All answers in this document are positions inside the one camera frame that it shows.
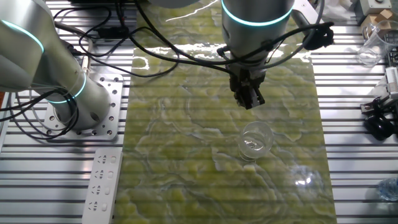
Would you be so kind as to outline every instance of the clear plastic cup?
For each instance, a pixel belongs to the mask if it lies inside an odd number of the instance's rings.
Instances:
[[[248,124],[239,139],[239,155],[245,161],[255,161],[270,151],[274,143],[274,133],[264,122]]]
[[[372,35],[358,51],[360,61],[365,65],[375,65],[380,62],[392,49],[398,47],[398,40],[394,43],[386,42],[385,38],[393,38],[398,30],[398,22],[381,21],[372,27]]]

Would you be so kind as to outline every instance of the green marble surface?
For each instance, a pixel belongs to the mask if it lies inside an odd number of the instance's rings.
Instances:
[[[143,6],[179,48],[219,60],[219,1],[177,10]],[[136,38],[174,56],[148,33]],[[301,40],[287,40],[275,59]],[[115,223],[336,223],[309,56],[301,53],[268,70],[261,85],[266,104],[249,111],[237,106],[226,73],[180,65],[161,78],[132,78]],[[171,65],[134,52],[134,72]],[[239,157],[238,139],[253,121],[266,122],[275,141],[270,152],[249,163]]]

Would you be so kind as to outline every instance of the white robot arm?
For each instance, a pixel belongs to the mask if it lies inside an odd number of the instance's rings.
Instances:
[[[109,93],[85,75],[63,46],[43,0],[0,0],[0,68],[0,91],[61,86],[70,92],[80,112],[77,130],[96,126],[108,114]],[[43,88],[37,92],[50,90]],[[61,121],[74,116],[63,96],[47,99]]]
[[[198,0],[150,0],[167,7],[182,7]],[[319,19],[307,0],[220,0],[223,37],[233,58],[239,58],[285,33],[290,16],[299,26]],[[259,92],[269,51],[228,65],[231,90],[246,109],[261,105]],[[22,91],[30,86],[61,86],[75,97],[80,117],[75,129],[90,129],[105,119],[109,93],[88,78],[62,45],[49,8],[43,0],[0,0],[0,91]],[[47,98],[62,121],[70,120],[63,96]]]

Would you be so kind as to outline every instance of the aluminum extrusion table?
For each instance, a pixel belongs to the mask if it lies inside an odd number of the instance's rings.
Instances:
[[[68,1],[47,1],[53,14],[70,7]],[[88,30],[106,12],[72,12],[57,20]],[[126,24],[134,27],[136,10],[126,6]],[[118,25],[116,13],[107,26]],[[363,44],[354,22],[334,26],[335,45],[312,53],[322,124],[329,160],[338,223],[398,223],[398,203],[384,203],[375,185],[398,175],[398,140],[377,142],[362,126],[359,104],[373,99],[368,93],[384,74],[384,62],[364,67],[356,60]],[[60,31],[62,39],[78,46],[78,37]],[[105,52],[116,42],[97,42],[96,51]],[[132,43],[126,42],[107,61],[131,69]],[[98,63],[95,73],[119,73]],[[130,87],[124,75],[123,104],[116,142],[41,144],[23,135],[13,122],[4,128],[0,153],[0,223],[81,223],[90,179],[93,155],[99,147],[122,147]],[[22,94],[27,101],[27,93]],[[44,117],[47,104],[36,106]],[[34,121],[32,113],[27,114]],[[28,124],[21,123],[28,131]]]

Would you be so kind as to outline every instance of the electrical outlet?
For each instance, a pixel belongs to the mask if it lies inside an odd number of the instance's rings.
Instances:
[[[97,149],[83,211],[83,224],[109,224],[113,216],[122,149]]]

